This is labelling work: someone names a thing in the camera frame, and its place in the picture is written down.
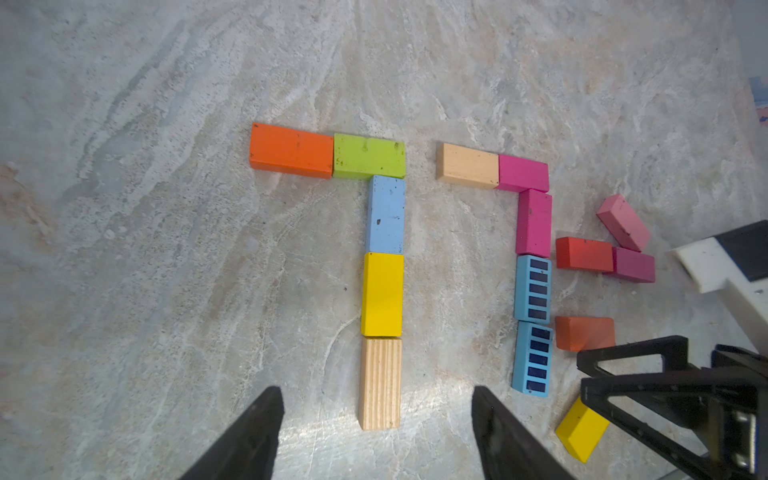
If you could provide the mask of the tan wooden block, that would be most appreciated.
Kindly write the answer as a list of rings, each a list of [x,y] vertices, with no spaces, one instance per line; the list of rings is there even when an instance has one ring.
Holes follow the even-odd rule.
[[[436,179],[481,189],[499,186],[497,154],[442,143],[437,151]]]

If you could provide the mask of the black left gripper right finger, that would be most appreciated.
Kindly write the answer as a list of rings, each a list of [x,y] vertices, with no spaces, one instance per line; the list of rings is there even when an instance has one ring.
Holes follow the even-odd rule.
[[[471,417],[486,479],[574,479],[485,386],[474,388]]]

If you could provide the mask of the blue slotted block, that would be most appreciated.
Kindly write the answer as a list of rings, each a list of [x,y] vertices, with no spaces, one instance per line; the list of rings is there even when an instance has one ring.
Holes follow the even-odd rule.
[[[519,255],[516,267],[514,318],[547,325],[550,322],[552,264],[549,259]]]
[[[549,394],[554,331],[519,321],[511,387],[521,393],[546,398]]]

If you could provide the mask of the striped natural wood block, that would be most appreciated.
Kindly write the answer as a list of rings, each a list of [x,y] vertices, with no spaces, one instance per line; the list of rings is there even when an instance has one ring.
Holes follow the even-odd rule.
[[[402,340],[365,337],[358,420],[364,431],[396,429],[401,419]]]

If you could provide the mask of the green block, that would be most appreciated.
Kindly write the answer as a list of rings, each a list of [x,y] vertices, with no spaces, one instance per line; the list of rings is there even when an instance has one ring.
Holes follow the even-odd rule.
[[[336,133],[334,178],[368,180],[374,175],[406,176],[405,144],[391,140]]]

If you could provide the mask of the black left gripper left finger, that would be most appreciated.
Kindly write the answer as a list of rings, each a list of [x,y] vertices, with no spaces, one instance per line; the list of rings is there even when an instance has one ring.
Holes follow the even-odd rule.
[[[266,388],[181,479],[271,479],[284,412],[281,389]]]

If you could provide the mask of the light blue block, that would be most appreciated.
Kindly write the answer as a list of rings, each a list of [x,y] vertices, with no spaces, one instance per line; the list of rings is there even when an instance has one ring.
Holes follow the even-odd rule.
[[[405,193],[404,179],[372,177],[366,229],[368,252],[404,254]]]

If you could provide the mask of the red block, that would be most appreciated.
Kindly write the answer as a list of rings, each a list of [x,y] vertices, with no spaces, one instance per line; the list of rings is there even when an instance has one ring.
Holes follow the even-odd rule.
[[[601,273],[614,271],[613,246],[603,241],[575,237],[558,238],[556,263],[559,269]]]

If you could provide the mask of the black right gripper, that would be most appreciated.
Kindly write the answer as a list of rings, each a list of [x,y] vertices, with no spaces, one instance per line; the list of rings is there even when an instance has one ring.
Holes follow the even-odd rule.
[[[693,479],[767,477],[767,358],[718,344],[711,367],[688,363],[689,340],[680,335],[577,354],[577,367],[591,377],[581,398]],[[659,355],[662,371],[613,375],[600,364]],[[672,423],[693,431],[707,454],[695,454],[611,402],[627,397]]]

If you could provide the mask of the light pink block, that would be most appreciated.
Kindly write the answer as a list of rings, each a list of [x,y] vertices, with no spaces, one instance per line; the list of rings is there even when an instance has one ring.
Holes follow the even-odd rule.
[[[621,247],[642,252],[648,244],[649,229],[622,195],[606,198],[597,216]]]

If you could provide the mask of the magenta block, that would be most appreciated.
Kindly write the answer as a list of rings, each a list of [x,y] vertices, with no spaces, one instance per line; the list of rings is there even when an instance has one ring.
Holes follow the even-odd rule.
[[[498,162],[498,189],[515,193],[549,191],[549,167],[546,163],[503,154],[498,156]]]
[[[612,252],[613,277],[635,283],[655,282],[656,264],[653,256],[622,247],[614,247]]]

